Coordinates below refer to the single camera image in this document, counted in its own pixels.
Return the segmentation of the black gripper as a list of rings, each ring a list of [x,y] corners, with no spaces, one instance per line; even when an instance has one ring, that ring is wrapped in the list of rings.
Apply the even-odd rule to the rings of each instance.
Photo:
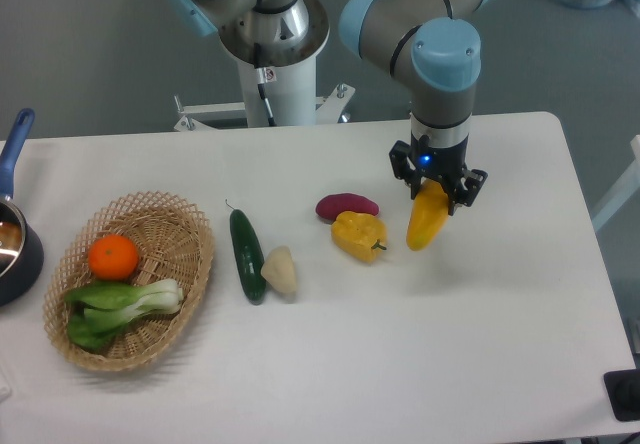
[[[466,167],[467,144],[467,138],[448,148],[430,147],[426,136],[420,140],[412,136],[411,144],[398,140],[389,151],[394,177],[409,187],[412,200],[424,177],[445,179],[448,214],[453,216],[458,208],[473,205],[488,178],[486,171]]]

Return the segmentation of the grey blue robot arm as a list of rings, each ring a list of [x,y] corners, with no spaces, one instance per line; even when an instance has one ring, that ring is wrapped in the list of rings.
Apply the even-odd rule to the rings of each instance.
[[[167,0],[196,33],[215,34],[235,59],[252,127],[312,124],[313,66],[330,26],[318,0]],[[486,173],[466,165],[481,70],[481,40],[467,16],[489,0],[349,0],[337,31],[357,58],[411,95],[411,139],[390,151],[397,179],[418,193],[438,183],[448,208],[472,205]]]

